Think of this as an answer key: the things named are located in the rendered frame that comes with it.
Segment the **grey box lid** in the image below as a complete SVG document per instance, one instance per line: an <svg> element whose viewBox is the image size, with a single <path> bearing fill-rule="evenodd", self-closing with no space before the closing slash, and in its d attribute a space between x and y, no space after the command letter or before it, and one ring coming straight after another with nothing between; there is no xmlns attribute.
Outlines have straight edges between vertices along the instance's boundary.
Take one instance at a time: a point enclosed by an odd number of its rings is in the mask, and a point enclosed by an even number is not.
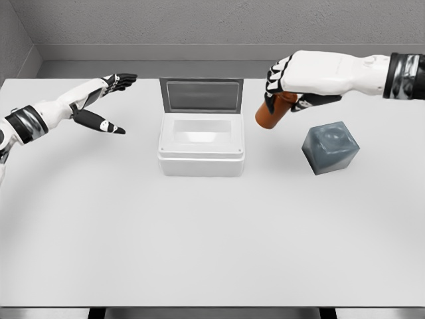
<svg viewBox="0 0 425 319"><path fill-rule="evenodd" d="M241 78L160 78L166 113L239 114Z"/></svg>

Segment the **white open box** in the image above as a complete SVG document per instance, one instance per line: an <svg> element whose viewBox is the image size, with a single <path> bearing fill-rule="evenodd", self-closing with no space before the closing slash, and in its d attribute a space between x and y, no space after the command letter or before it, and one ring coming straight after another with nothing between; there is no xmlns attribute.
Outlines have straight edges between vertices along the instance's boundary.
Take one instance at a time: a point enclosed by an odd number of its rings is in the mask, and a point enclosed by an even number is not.
<svg viewBox="0 0 425 319"><path fill-rule="evenodd" d="M166 176L238 177L245 160L243 117L166 113L157 157Z"/></svg>

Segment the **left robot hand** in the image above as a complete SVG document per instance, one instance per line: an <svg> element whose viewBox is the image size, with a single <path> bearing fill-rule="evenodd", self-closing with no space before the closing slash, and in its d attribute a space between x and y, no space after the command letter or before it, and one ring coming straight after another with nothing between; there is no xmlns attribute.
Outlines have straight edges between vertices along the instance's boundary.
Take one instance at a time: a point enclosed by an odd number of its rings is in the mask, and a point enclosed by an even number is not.
<svg viewBox="0 0 425 319"><path fill-rule="evenodd" d="M94 78L61 95L58 100L71 109L70 117L81 126L98 132L124 135L126 131L86 108L106 95L124 91L137 80L136 74L119 73Z"/></svg>

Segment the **grey-blue cube block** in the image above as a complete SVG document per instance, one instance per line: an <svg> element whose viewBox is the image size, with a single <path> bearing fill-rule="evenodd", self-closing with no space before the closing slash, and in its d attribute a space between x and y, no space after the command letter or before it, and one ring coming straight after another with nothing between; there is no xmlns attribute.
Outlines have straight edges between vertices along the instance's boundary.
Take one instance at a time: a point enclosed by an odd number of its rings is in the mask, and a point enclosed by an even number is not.
<svg viewBox="0 0 425 319"><path fill-rule="evenodd" d="M344 122L309 129L301 147L314 174L345 169L360 150Z"/></svg>

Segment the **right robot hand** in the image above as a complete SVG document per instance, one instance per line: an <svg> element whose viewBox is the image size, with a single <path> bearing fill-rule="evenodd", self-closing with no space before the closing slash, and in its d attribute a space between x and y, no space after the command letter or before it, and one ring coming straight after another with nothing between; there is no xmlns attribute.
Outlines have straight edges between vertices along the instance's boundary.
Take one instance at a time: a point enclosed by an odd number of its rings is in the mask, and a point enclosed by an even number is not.
<svg viewBox="0 0 425 319"><path fill-rule="evenodd" d="M341 53L297 51L272 65L266 75L264 99L270 114L274 113L276 95L281 92L340 96L351 83L346 72L339 72L348 62Z"/></svg>

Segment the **orange-brown cylinder bottle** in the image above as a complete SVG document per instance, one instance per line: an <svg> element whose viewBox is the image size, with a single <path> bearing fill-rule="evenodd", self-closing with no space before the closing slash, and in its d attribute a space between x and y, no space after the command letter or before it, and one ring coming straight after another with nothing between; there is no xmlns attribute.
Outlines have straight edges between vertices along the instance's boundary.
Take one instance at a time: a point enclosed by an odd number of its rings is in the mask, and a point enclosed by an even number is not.
<svg viewBox="0 0 425 319"><path fill-rule="evenodd" d="M275 94L272 99L274 112L271 114L266 102L263 102L255 114L257 124L265 129L274 128L297 101L297 94L291 92Z"/></svg>

